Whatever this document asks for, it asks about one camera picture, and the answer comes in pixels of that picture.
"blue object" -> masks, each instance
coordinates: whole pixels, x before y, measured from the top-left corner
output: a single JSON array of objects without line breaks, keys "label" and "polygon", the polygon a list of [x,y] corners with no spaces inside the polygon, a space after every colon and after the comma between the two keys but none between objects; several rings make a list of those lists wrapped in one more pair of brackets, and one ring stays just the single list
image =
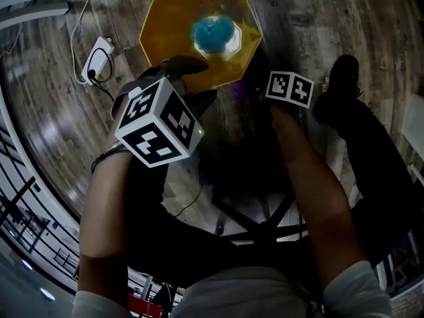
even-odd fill
[{"label": "blue object", "polygon": [[216,21],[203,18],[191,29],[191,39],[208,54],[222,53],[234,34],[234,23],[230,17],[221,15]]}]

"black shoe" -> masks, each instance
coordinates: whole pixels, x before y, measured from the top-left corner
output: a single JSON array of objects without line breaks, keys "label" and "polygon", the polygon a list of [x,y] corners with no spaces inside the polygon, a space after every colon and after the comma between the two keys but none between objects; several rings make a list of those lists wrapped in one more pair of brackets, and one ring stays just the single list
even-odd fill
[{"label": "black shoe", "polygon": [[330,73],[328,90],[319,96],[313,116],[320,124],[330,124],[352,100],[361,95],[358,89],[359,63],[349,55],[341,56]]}]

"shirt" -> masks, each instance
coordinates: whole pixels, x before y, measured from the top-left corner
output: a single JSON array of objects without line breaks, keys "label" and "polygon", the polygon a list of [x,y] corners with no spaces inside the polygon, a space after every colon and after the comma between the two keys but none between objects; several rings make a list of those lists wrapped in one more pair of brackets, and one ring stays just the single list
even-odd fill
[{"label": "shirt", "polygon": [[[308,317],[386,318],[390,298],[367,261],[339,274],[323,292],[323,310],[308,293],[273,268],[231,268],[192,285],[171,318]],[[127,309],[100,295],[79,291],[72,318],[130,317]]]}]

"black pants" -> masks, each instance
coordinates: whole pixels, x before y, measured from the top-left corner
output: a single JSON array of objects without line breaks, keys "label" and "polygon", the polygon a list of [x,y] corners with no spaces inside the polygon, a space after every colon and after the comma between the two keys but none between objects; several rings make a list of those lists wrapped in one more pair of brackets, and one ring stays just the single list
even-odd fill
[{"label": "black pants", "polygon": [[[355,101],[339,118],[331,126],[346,140],[363,195],[352,216],[366,256],[375,266],[410,230],[419,208],[401,156],[367,106]],[[236,246],[174,218],[160,204],[167,169],[149,170],[136,158],[130,168],[127,200],[132,268],[183,288],[220,270],[247,265],[298,274],[302,282],[315,278],[309,237],[268,246]]]}]

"white power strip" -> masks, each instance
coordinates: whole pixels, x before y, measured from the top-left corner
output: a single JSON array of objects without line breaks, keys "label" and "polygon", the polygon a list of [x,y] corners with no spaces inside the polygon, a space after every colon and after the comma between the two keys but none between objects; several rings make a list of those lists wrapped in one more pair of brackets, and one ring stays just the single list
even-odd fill
[{"label": "white power strip", "polygon": [[113,46],[111,39],[106,39],[106,38],[103,38],[101,36],[99,36],[99,38],[95,42],[94,47],[91,50],[91,53],[88,56],[87,62],[85,63],[84,68],[82,69],[82,73],[81,73],[84,80],[87,83],[89,83],[90,85],[93,85],[93,83],[88,78],[88,75],[87,75],[88,69],[95,71],[95,78],[97,79],[99,77],[99,74],[101,73],[102,69],[105,67],[105,64],[108,61],[105,53],[102,50],[97,50],[98,48],[104,49],[104,51],[108,55],[110,55],[110,54],[112,54],[115,46]]}]

